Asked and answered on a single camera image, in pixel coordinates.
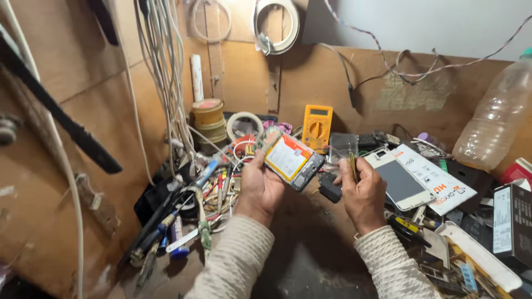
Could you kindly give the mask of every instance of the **white plastic tray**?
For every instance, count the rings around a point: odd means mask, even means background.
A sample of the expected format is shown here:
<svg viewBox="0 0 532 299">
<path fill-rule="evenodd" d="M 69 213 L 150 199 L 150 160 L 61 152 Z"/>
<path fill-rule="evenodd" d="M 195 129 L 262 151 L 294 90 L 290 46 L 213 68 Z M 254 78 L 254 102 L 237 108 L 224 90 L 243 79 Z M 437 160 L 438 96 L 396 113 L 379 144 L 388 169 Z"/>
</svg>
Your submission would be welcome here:
<svg viewBox="0 0 532 299">
<path fill-rule="evenodd" d="M 518 289 L 523 284 L 519 276 L 453 222 L 446 221 L 436 229 L 436 232 L 449 237 L 506 292 Z"/>
</svg>

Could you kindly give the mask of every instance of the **cardboard wall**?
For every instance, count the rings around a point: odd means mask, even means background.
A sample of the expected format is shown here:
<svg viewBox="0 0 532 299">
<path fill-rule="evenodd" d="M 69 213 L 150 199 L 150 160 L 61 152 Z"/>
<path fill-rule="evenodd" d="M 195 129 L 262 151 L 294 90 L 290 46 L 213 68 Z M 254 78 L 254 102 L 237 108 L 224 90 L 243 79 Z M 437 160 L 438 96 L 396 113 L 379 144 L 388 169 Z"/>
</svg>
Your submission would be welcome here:
<svg viewBox="0 0 532 299">
<path fill-rule="evenodd" d="M 107 195 L 121 221 L 115 236 L 109 238 L 84 207 L 85 293 L 91 296 L 108 289 L 113 265 L 140 229 L 132 207 L 147 186 L 147 178 L 120 52 L 107 44 L 85 3 L 19 0 L 13 6 L 46 89 L 124 167 L 122 173 L 110 176 L 84 153 L 80 152 L 80 161 L 75 161 L 85 165 L 92 186 Z M 166 156 L 163 111 L 142 61 L 132 1 L 117 3 L 149 169 L 154 173 Z M 186 31 L 183 19 L 180 28 Z M 223 41 L 220 48 L 224 110 L 268 114 L 271 83 L 267 59 L 251 43 Z M 376 51 L 338 50 L 347 62 L 353 83 L 383 71 Z M 185 42 L 185 56 L 191 54 L 202 57 L 204 94 L 206 98 L 212 97 L 209 48 L 204 41 L 189 38 Z M 389 60 L 396 55 L 386 54 Z M 413 54 L 403 60 L 402 68 L 426 70 L 432 59 L 431 55 Z M 472 117 L 493 78 L 508 65 L 508 62 L 485 61 L 439 72 L 416 86 L 386 75 L 361 85 L 357 106 L 352 108 L 345 73 L 338 57 L 330 50 L 321 46 L 294 46 L 280 61 L 280 121 L 297 127 L 303 124 L 305 105 L 328 105 L 335 111 L 333 131 L 362 134 L 400 123 L 412 135 L 427 131 L 449 147 Z M 442 61 L 440 65 L 471 59 L 444 57 Z M 0 79 L 0 95 L 4 99 L 0 101 L 0 110 L 23 117 L 14 98 L 16 86 L 11 86 L 5 77 Z M 184 84 L 189 108 L 192 88 L 187 59 Z M 530 155 L 525 148 L 531 138 L 523 129 L 504 163 L 515 159 L 513 156 Z M 15 144 L 0 148 L 0 169 L 0 188 L 13 186 L 15 190 L 0 196 L 0 260 L 11 264 L 20 275 L 50 294 L 70 298 L 76 283 L 76 222 L 70 194 L 62 200 L 68 188 L 63 174 L 29 126 L 20 130 Z"/>
</svg>

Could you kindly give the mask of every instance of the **black strap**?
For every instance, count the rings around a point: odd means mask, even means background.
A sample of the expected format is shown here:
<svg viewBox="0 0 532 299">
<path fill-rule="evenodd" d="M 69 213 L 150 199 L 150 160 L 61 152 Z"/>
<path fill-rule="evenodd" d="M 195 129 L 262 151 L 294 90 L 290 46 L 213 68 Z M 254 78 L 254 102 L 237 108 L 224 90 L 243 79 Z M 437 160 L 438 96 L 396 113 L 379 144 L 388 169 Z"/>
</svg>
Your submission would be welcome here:
<svg viewBox="0 0 532 299">
<path fill-rule="evenodd" d="M 9 46 L 4 35 L 0 38 L 0 61 L 15 76 L 19 77 L 28 89 L 46 107 L 58 123 L 65 128 L 72 140 L 107 173 L 122 171 L 122 166 L 105 148 L 96 141 L 82 126 L 75 123 L 64 113 L 57 102 L 48 94 L 44 87 L 35 79 L 18 54 Z"/>
</svg>

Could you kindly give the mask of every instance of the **phone screen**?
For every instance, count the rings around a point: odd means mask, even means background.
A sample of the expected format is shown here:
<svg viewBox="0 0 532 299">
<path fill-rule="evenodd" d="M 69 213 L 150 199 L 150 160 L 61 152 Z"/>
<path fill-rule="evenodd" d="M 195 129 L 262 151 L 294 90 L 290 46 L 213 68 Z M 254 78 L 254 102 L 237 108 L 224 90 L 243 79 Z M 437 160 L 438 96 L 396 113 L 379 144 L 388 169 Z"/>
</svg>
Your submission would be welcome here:
<svg viewBox="0 0 532 299">
<path fill-rule="evenodd" d="M 386 193 L 396 204 L 425 191 L 421 184 L 398 161 L 391 161 L 375 168 L 375 170 L 388 183 Z"/>
</svg>

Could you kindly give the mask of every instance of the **digital multimeter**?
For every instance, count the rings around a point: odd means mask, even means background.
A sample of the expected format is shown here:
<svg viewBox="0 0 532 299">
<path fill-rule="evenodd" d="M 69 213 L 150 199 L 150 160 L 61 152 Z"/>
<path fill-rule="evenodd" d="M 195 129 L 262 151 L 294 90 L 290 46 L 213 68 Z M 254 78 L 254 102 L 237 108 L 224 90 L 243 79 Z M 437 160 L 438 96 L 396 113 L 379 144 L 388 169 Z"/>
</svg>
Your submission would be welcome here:
<svg viewBox="0 0 532 299">
<path fill-rule="evenodd" d="M 307 105 L 303 121 L 302 142 L 317 153 L 324 154 L 321 150 L 329 144 L 333 108 L 328 106 Z"/>
</svg>

